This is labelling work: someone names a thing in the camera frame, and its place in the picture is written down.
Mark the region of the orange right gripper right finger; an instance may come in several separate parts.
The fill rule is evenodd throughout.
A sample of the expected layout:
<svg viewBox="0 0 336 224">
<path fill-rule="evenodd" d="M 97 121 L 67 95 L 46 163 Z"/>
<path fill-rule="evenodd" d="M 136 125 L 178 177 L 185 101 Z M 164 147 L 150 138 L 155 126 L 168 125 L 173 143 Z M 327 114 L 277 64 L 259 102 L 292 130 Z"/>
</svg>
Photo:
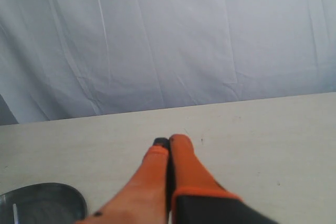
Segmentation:
<svg viewBox="0 0 336 224">
<path fill-rule="evenodd" d="M 222 187 L 197 158 L 188 136 L 172 135 L 170 147 L 173 223 L 275 223 Z"/>
</svg>

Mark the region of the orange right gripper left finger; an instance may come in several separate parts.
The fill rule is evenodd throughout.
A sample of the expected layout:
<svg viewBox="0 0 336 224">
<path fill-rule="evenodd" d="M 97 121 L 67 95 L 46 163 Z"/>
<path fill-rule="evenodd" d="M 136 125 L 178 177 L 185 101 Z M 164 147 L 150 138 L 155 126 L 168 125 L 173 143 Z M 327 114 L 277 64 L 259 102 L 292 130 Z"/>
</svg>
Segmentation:
<svg viewBox="0 0 336 224">
<path fill-rule="evenodd" d="M 156 138 L 141 165 L 104 206 L 77 223 L 168 223 L 169 141 Z"/>
</svg>

